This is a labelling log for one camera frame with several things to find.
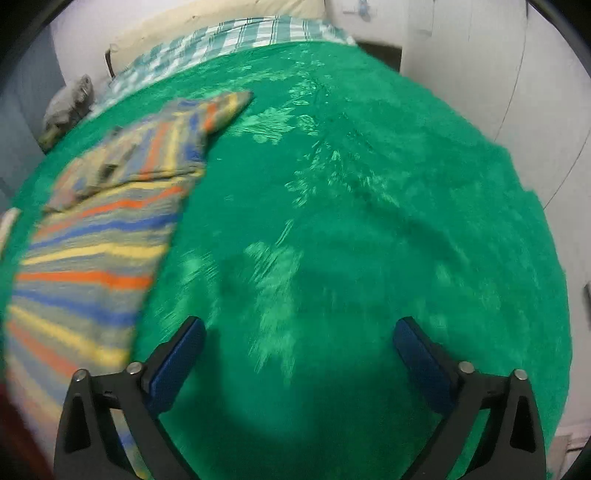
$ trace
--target blue gripper pad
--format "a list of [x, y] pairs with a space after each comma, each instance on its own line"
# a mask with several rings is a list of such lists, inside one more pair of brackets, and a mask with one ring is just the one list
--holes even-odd
[[146, 406], [154, 417], [172, 408], [185, 379], [203, 351], [205, 337], [205, 324], [194, 317], [192, 325], [177, 341], [150, 382]]
[[394, 348], [429, 407], [444, 416], [451, 413], [454, 407], [452, 381], [407, 318], [399, 320], [394, 327]]

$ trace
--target orange stripe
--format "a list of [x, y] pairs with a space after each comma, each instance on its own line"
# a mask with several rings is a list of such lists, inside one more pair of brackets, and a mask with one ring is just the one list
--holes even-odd
[[39, 340], [34, 339], [26, 331], [20, 329], [14, 322], [8, 323], [8, 330], [18, 339], [31, 355], [36, 357], [40, 362], [51, 367], [65, 378], [70, 378], [77, 369], [68, 359], [56, 354], [52, 349], [43, 345]]
[[63, 220], [61, 222], [54, 223], [53, 225], [46, 226], [45, 228], [40, 228], [37, 231], [37, 233], [35, 234], [34, 239], [39, 240], [45, 235], [49, 235], [50, 233], [57, 232], [57, 231], [62, 230], [64, 228], [68, 228], [69, 226], [74, 224], [77, 220], [80, 220], [85, 217], [97, 215], [98, 213], [110, 212], [110, 211], [116, 210], [118, 208], [142, 209], [146, 205], [149, 205], [150, 203], [157, 202], [158, 200], [161, 200], [163, 198], [170, 197], [176, 193], [182, 193], [182, 192], [183, 192], [182, 187], [180, 187], [178, 185], [173, 185], [171, 187], [168, 187], [166, 190], [163, 190], [160, 193], [158, 193], [152, 197], [148, 197], [146, 199], [142, 199], [142, 200], [121, 199], [121, 200], [117, 200], [112, 203], [107, 203], [106, 205], [94, 207], [94, 208], [85, 210], [83, 212], [80, 212], [68, 220]]
[[141, 173], [153, 171], [156, 165], [158, 154], [160, 153], [160, 148], [162, 147], [162, 142], [164, 141], [164, 136], [166, 135], [168, 129], [170, 129], [170, 122], [164, 122], [162, 125], [160, 125], [160, 127], [158, 127], [158, 131], [152, 140], [152, 145], [150, 146], [150, 151], [148, 152], [148, 158], [141, 169]]
[[152, 284], [152, 277], [128, 277], [107, 271], [60, 271], [19, 273], [17, 281], [62, 281], [70, 283], [98, 283], [111, 290], [140, 290]]
[[213, 130], [213, 118], [215, 117], [217, 111], [217, 106], [215, 103], [210, 103], [207, 106], [207, 118], [205, 119], [205, 123], [203, 124], [203, 129], [206, 133], [210, 134]]

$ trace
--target white wall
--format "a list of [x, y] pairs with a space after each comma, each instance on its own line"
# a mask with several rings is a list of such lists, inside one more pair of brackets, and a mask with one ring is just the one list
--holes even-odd
[[53, 22], [51, 33], [66, 83], [90, 75], [95, 89], [111, 78], [105, 52], [120, 33], [190, 0], [74, 0]]
[[358, 8], [359, 0], [326, 0], [331, 22], [344, 28], [356, 40], [403, 47], [408, 19], [408, 3], [416, 0], [368, 0], [371, 20], [348, 14]]
[[524, 0], [412, 1], [401, 72], [506, 146], [545, 207], [573, 338], [561, 426], [579, 424], [591, 419], [591, 79]]

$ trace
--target red fabric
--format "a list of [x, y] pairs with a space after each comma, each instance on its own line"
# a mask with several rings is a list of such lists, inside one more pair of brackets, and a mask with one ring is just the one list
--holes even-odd
[[10, 403], [6, 385], [0, 383], [0, 448], [28, 466], [33, 478], [53, 480], [45, 457], [33, 441], [17, 409]]

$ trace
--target pillowcase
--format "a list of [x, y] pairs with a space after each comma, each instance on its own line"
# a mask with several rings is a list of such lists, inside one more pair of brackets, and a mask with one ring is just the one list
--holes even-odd
[[116, 37], [110, 45], [112, 70], [117, 75], [156, 45], [228, 20], [276, 15], [322, 19], [325, 14], [324, 0], [197, 0]]

